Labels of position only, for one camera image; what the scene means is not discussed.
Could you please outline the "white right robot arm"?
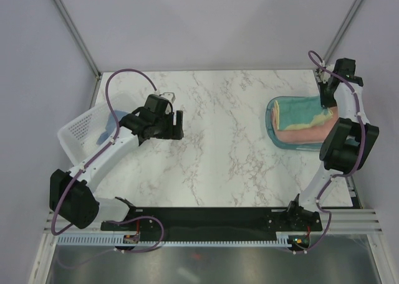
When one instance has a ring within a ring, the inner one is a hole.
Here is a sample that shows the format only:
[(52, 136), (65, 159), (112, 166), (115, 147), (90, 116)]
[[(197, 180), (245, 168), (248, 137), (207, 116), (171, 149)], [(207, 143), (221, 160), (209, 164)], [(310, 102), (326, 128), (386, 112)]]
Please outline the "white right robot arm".
[(317, 70), (330, 75), (328, 80), (317, 82), (320, 103), (324, 108), (336, 106), (338, 118), (322, 143), (320, 168), (306, 189), (289, 203), (285, 223), (291, 230), (320, 222), (322, 204), (335, 180), (361, 169), (379, 136), (379, 128), (365, 114), (363, 80), (356, 76), (355, 68), (354, 60), (341, 58), (332, 71), (326, 67)]

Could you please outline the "blue towel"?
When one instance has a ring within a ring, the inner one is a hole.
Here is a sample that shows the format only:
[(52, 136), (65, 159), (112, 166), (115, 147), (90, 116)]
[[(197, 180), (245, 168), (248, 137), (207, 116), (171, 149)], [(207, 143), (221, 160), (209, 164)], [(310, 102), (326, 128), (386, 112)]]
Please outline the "blue towel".
[[(120, 121), (128, 113), (125, 111), (115, 110), (115, 114), (117, 117), (117, 121)], [(97, 145), (103, 144), (103, 142), (115, 131), (115, 129), (116, 129), (116, 122), (113, 118), (113, 115), (110, 113), (108, 116), (107, 123), (105, 125), (105, 130), (100, 134), (96, 144)]]

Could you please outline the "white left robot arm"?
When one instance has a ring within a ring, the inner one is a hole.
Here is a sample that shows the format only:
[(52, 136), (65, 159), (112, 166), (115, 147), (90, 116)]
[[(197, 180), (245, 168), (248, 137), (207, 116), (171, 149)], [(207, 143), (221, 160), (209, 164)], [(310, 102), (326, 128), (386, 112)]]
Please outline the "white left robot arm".
[(174, 111), (175, 94), (151, 94), (145, 104), (118, 117), (110, 112), (110, 127), (103, 143), (68, 171), (60, 169), (50, 177), (49, 207), (56, 217), (85, 229), (94, 222), (114, 220), (122, 230), (134, 228), (137, 217), (132, 204), (121, 197), (95, 198), (94, 193), (106, 175), (129, 153), (149, 139), (181, 140), (183, 112)]

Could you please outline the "yellow towel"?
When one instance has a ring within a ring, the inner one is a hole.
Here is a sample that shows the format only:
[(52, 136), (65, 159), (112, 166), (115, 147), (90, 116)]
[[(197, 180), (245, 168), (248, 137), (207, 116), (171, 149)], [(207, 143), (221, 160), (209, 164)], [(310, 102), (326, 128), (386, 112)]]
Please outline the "yellow towel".
[(334, 116), (330, 108), (324, 108), (320, 98), (278, 97), (272, 103), (274, 123), (278, 131), (303, 130), (323, 125)]

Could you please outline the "pink towel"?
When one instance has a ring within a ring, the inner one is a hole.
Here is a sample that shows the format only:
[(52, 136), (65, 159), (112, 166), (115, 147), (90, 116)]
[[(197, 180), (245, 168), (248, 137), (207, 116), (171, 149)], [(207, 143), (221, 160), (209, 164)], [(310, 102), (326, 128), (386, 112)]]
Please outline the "pink towel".
[(338, 119), (338, 108), (329, 108), (333, 116), (323, 125), (315, 125), (301, 130), (278, 130), (276, 124), (277, 112), (272, 109), (272, 130), (277, 139), (288, 144), (323, 143)]

